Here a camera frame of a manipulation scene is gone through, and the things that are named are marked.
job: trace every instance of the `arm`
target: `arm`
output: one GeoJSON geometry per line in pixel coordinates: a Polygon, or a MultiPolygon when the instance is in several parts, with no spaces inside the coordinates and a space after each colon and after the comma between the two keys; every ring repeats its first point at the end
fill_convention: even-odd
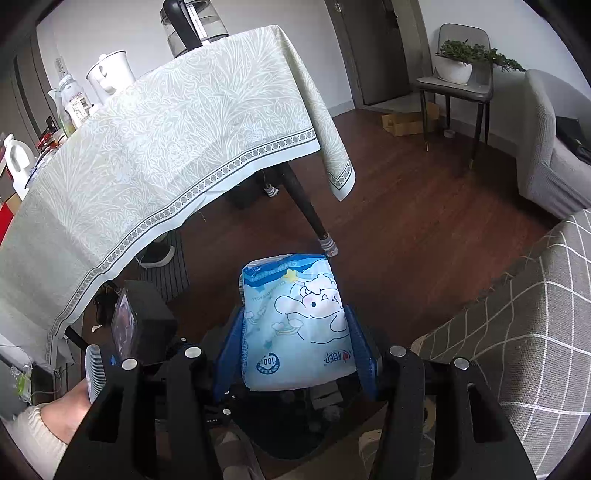
{"type": "Polygon", "coordinates": [[[62,398],[41,408],[41,419],[53,435],[70,443],[89,409],[88,389],[83,379],[62,398]]]}

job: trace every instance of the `gray sofa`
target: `gray sofa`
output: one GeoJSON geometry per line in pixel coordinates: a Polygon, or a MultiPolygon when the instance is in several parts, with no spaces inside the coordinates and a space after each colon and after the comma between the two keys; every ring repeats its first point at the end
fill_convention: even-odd
{"type": "Polygon", "coordinates": [[[591,166],[556,138],[556,116],[578,118],[591,140],[591,100],[573,86],[528,70],[524,131],[517,157],[519,193],[563,219],[591,206],[591,166]]]}
{"type": "Polygon", "coordinates": [[[463,356],[480,368],[538,479],[551,474],[576,439],[572,452],[591,441],[586,252],[591,252],[591,210],[558,224],[495,282],[488,296],[412,346],[425,359],[448,363],[463,356]]]}

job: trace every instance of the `diaper package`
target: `diaper package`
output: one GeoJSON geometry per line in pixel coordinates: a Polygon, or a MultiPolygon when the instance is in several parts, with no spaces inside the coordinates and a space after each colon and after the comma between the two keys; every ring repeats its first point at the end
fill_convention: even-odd
{"type": "Polygon", "coordinates": [[[307,388],[356,371],[349,326],[326,257],[257,260],[244,267],[241,283],[242,378],[249,389],[307,388]]]}

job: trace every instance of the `potted plant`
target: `potted plant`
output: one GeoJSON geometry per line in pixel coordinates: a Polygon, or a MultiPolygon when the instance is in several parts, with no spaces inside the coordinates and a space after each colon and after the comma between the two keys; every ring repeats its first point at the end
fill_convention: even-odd
{"type": "Polygon", "coordinates": [[[496,65],[504,72],[525,69],[515,60],[508,59],[496,48],[488,50],[484,45],[468,45],[468,40],[446,40],[437,53],[436,69],[439,78],[465,85],[472,74],[474,63],[496,65]]]}

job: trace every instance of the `glass kettle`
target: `glass kettle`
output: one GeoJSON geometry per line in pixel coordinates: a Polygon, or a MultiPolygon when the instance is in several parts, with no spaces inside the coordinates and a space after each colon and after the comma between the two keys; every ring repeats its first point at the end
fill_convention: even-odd
{"type": "Polygon", "coordinates": [[[164,0],[160,21],[174,57],[229,36],[209,0],[164,0]]]}

